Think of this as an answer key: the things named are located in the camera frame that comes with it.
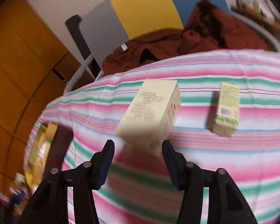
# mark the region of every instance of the striped tablecloth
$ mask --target striped tablecloth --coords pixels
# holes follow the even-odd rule
[[[169,139],[177,151],[201,168],[225,168],[252,208],[259,223],[273,223],[280,214],[280,55],[255,50],[216,50],[145,65],[64,95],[46,107],[41,122],[72,127],[74,139],[63,170],[77,167],[115,142],[115,156],[106,184],[94,191],[101,223],[175,223],[183,193],[169,180],[162,159],[131,152],[114,131],[146,78],[175,79],[181,108]],[[231,138],[206,128],[215,109],[214,92],[221,81],[240,87],[239,129]],[[208,190],[204,191],[201,223],[206,223]],[[72,189],[69,221],[75,223]]]

